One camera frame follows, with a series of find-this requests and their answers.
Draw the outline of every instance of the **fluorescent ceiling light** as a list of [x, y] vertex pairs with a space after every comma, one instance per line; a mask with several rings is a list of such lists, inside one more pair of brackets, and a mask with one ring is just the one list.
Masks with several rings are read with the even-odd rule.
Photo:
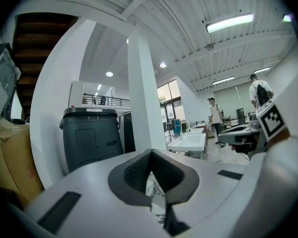
[[111, 71], [108, 71], [108, 72], [106, 72], [106, 76], [107, 77], [112, 77], [113, 76], [113, 73]]
[[256, 71], [254, 71], [254, 73], [255, 73], [255, 74], [256, 74], [256, 73], [260, 73], [260, 72], [262, 72], [262, 71], [266, 71], [266, 70], [268, 70], [268, 69], [270, 69], [270, 67], [263, 68], [263, 69], [258, 69], [258, 70], [256, 70]]
[[221, 29], [230, 27], [230, 26], [235, 26], [243, 23], [249, 23], [254, 20], [254, 15], [253, 14], [247, 14], [243, 16], [238, 16], [230, 19], [226, 19], [217, 23], [212, 23], [207, 25], [207, 31], [208, 33], [213, 33], [215, 31], [219, 31]]
[[285, 15], [284, 18], [283, 18], [283, 20], [285, 22], [291, 22], [292, 21], [292, 17], [290, 15]]
[[225, 79], [221, 79], [221, 80], [219, 80], [219, 81], [215, 81], [215, 82], [213, 82], [213, 84], [214, 84], [214, 85], [216, 85], [216, 84], [220, 84], [220, 83], [222, 83], [222, 82], [229, 81], [229, 80], [234, 79], [234, 78], [235, 78], [235, 77], [228, 77], [228, 78], [225, 78]]

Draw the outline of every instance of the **label on bin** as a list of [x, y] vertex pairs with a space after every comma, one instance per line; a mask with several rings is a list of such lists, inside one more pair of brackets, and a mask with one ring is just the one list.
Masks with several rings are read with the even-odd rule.
[[102, 109], [86, 109], [88, 112], [103, 112]]

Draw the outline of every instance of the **gray trash bin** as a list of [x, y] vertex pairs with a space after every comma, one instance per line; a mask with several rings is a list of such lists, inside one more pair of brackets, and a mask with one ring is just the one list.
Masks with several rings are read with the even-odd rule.
[[60, 129], [70, 172], [123, 154], [115, 110], [65, 109]]

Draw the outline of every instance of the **cap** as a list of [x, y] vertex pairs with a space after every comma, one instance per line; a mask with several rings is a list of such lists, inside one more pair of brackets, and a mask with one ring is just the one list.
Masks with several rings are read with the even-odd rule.
[[257, 76], [254, 73], [250, 75], [249, 80], [252, 80], [253, 78], [256, 78], [257, 79]]

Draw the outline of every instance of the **man wearing white shirt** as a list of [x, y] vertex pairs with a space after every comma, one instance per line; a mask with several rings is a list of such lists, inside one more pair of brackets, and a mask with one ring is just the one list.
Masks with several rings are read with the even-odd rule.
[[[249, 79], [253, 82], [249, 87], [250, 102], [254, 105], [255, 110], [257, 110], [274, 96], [274, 92], [266, 81], [258, 80], [256, 74], [251, 74]], [[265, 89], [265, 91], [260, 92], [260, 96], [258, 96], [257, 91], [258, 85]]]
[[212, 125], [217, 131], [217, 136], [218, 136], [218, 141], [216, 142], [216, 144], [221, 144], [221, 148], [223, 148], [226, 146], [226, 144], [221, 143], [219, 141], [219, 133], [222, 131], [222, 122], [223, 122], [222, 109], [218, 104], [215, 103], [214, 98], [210, 98], [209, 102], [211, 104]]

